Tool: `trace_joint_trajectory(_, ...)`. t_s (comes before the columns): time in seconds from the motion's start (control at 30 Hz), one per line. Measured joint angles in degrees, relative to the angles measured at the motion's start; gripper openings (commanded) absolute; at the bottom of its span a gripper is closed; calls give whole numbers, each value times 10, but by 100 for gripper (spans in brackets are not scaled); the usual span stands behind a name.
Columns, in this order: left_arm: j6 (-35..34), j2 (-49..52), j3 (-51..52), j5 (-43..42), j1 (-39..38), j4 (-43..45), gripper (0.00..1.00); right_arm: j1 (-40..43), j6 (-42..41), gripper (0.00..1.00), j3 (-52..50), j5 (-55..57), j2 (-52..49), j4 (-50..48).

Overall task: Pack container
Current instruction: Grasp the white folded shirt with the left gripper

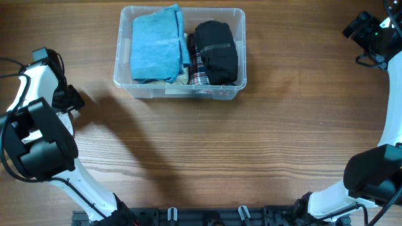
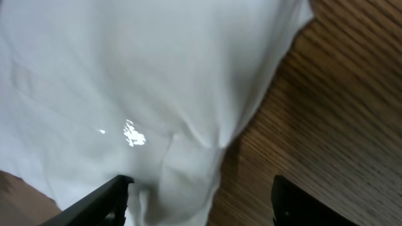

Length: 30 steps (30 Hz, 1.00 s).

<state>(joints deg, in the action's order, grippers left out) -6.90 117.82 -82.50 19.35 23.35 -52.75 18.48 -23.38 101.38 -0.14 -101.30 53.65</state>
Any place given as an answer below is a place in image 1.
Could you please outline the blue denim jeans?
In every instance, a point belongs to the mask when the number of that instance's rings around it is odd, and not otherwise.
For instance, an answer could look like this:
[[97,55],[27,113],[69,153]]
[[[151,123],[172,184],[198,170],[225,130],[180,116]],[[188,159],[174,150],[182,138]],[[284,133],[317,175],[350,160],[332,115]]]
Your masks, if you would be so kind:
[[174,4],[132,22],[131,78],[139,83],[174,83],[190,64],[184,17]]

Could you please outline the cream cloth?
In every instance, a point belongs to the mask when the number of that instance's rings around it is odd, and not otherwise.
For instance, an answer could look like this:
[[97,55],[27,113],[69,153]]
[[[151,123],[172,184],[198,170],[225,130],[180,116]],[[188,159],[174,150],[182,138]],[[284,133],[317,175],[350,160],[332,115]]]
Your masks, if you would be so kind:
[[176,80],[173,83],[169,83],[167,81],[164,80],[158,80],[155,82],[150,82],[150,84],[156,84],[156,85],[187,85],[188,84],[188,79],[189,79],[189,75],[188,75],[188,68],[184,68],[184,71],[182,74],[180,74]]

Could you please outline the plaid shirt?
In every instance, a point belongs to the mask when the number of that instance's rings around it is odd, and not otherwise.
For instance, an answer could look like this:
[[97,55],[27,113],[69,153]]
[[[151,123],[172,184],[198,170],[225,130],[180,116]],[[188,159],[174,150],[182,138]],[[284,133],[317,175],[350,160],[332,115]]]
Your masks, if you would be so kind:
[[190,54],[189,85],[234,85],[236,83],[237,76],[230,71],[215,68],[204,62],[193,33],[188,36],[187,48]]

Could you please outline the black garment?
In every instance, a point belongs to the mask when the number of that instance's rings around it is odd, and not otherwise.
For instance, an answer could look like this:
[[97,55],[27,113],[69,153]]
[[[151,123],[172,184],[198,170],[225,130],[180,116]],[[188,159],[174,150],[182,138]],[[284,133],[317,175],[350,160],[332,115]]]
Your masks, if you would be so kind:
[[238,54],[230,26],[220,21],[206,21],[195,29],[195,45],[200,53],[211,85],[237,81]]

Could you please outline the white t-shirt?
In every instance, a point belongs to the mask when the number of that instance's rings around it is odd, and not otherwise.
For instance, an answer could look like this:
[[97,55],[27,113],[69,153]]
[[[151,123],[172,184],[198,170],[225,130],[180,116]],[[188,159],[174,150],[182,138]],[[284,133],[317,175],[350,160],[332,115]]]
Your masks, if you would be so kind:
[[[63,113],[62,111],[59,111],[57,109],[52,109],[52,111],[54,111],[57,115],[57,117],[61,120],[62,124],[66,127],[66,129],[68,130],[68,132],[74,137],[75,136],[75,131],[72,125],[72,115],[70,113]],[[22,139],[22,142],[24,144],[28,144],[29,142],[32,142],[36,139],[41,138],[43,135],[41,133],[41,131],[35,130],[33,132],[30,132],[29,135],[25,138]]]

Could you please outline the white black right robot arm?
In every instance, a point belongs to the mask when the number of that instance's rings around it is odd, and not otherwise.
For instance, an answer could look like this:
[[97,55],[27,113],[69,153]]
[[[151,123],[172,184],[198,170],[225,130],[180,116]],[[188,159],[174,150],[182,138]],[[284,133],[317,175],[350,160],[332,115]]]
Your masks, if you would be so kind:
[[392,205],[401,204],[401,9],[386,10],[384,21],[363,11],[342,32],[363,50],[357,64],[387,73],[389,95],[381,138],[351,157],[342,180],[297,200],[293,216],[303,225],[334,224],[356,210],[381,207],[372,220],[364,221],[374,225]]

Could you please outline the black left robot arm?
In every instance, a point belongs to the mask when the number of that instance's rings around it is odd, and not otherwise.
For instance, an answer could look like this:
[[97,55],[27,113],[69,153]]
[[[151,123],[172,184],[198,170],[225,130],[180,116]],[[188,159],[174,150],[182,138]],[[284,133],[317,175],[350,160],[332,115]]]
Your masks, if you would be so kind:
[[79,160],[70,112],[84,105],[67,83],[62,57],[43,47],[15,74],[20,86],[1,115],[1,163],[25,183],[49,183],[63,190],[88,216],[90,225],[139,225],[115,193],[100,185]]

